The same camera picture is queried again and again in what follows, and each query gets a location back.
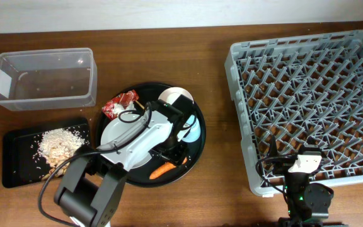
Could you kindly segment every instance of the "food wrapper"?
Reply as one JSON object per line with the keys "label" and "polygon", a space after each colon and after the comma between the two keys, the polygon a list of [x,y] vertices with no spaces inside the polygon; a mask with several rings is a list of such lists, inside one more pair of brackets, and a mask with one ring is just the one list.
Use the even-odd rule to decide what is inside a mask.
{"label": "food wrapper", "polygon": [[119,113],[123,112],[124,110],[133,110],[134,101],[138,99],[139,97],[135,90],[121,93],[109,102],[107,102],[106,105],[101,109],[101,111],[103,111],[103,113],[110,120],[114,120],[118,117]]}

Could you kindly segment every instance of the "black round tray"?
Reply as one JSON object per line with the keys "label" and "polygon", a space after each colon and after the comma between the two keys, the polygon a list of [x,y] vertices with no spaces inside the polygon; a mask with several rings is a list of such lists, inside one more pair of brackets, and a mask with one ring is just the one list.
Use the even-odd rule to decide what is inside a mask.
{"label": "black round tray", "polygon": [[[139,96],[138,102],[142,105],[145,105],[146,102],[155,101],[158,99],[159,95],[166,89],[171,88],[171,85],[164,83],[143,83],[139,85],[132,86],[130,88],[124,89],[118,94],[128,92],[130,90],[135,90]],[[140,186],[140,187],[159,187],[162,185],[166,185],[168,183],[174,182],[184,176],[188,171],[190,171],[194,164],[200,158],[202,150],[204,149],[205,144],[205,121],[204,116],[198,105],[196,105],[196,114],[197,120],[200,122],[201,127],[201,136],[198,140],[192,143],[188,143],[188,161],[175,169],[172,169],[157,179],[150,180],[150,174],[161,165],[164,164],[164,161],[159,156],[153,156],[151,160],[149,160],[145,165],[130,170],[127,178],[127,183]],[[102,112],[99,116],[98,125],[96,127],[96,137],[95,137],[95,146],[100,146],[100,139],[105,127],[110,123],[110,120],[106,115]]]}

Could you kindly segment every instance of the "dish rack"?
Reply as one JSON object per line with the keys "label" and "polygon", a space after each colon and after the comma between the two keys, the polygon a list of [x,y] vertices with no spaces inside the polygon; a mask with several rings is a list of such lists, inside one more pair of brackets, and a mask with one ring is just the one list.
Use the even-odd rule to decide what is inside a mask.
{"label": "dish rack", "polygon": [[[310,181],[363,183],[363,30],[236,43],[225,70],[254,194],[278,193],[255,171],[272,135],[279,154],[316,140],[328,160]],[[269,166],[262,173],[282,187]]]}

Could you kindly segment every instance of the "carrot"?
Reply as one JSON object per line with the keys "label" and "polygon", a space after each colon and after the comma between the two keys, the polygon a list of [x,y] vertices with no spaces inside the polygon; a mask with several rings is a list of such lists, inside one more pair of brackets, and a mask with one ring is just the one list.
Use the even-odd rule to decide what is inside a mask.
{"label": "carrot", "polygon": [[[187,162],[187,158],[185,158],[185,159],[183,160],[183,164],[185,164],[186,162]],[[164,174],[164,173],[166,173],[167,171],[172,170],[172,169],[174,169],[174,168],[176,168],[176,166],[175,166],[174,164],[167,162],[167,163],[163,164],[162,166],[160,166],[159,168],[157,168],[155,171],[153,171],[153,172],[151,173],[151,176],[149,176],[149,179],[150,179],[150,180],[157,179],[157,178],[158,178],[158,177],[160,177],[162,174]]]}

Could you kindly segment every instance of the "wooden tabletop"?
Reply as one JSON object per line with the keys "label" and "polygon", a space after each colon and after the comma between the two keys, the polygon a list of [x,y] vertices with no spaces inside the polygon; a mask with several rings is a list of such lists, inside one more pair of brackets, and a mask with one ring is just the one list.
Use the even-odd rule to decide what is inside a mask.
{"label": "wooden tabletop", "polygon": [[[94,130],[106,101],[146,81],[187,89],[204,113],[207,141],[196,166],[179,181],[153,189],[126,185],[112,226],[256,226],[287,217],[281,195],[257,197],[248,187],[238,118],[224,69],[229,47],[249,40],[356,29],[363,29],[363,22],[0,35],[0,53],[89,47],[98,66],[95,107],[11,112],[0,106],[0,226],[58,225],[38,212],[41,183],[13,189],[2,186],[6,132],[75,116],[91,119]],[[68,220],[52,200],[58,183],[47,189],[44,208]],[[328,220],[363,226],[363,184],[334,190]]]}

